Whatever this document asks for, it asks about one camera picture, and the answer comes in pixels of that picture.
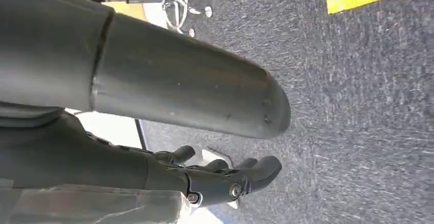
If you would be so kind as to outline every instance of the bolt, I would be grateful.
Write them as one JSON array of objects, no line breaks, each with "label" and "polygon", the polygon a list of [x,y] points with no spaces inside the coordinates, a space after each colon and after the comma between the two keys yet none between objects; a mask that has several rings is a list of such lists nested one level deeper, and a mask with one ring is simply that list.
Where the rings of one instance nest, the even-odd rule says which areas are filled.
[{"label": "bolt", "polygon": [[241,186],[238,183],[232,184],[229,193],[232,197],[239,197],[241,195]]},{"label": "bolt", "polygon": [[199,200],[199,195],[197,195],[196,193],[190,193],[190,194],[187,196],[187,200],[188,200],[190,203],[195,204],[195,203],[197,203],[198,200]]}]

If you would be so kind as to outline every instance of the plastic cover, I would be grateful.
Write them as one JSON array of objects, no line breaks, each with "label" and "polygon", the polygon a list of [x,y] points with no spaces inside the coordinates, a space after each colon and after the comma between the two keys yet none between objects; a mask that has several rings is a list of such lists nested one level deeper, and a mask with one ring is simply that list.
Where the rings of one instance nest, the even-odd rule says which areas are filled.
[{"label": "plastic cover", "polygon": [[0,179],[0,223],[179,223],[191,206],[181,192],[62,185],[17,189]]}]

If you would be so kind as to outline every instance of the gray carpet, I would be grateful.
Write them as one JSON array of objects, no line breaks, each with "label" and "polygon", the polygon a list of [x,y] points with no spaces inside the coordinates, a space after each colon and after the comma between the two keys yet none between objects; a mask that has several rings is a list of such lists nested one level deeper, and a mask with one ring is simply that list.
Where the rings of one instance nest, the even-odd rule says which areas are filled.
[{"label": "gray carpet", "polygon": [[252,140],[145,122],[152,150],[188,144],[284,168],[226,223],[428,223],[433,0],[328,15],[326,0],[190,0],[197,38],[268,68],[292,106],[288,132]]}]

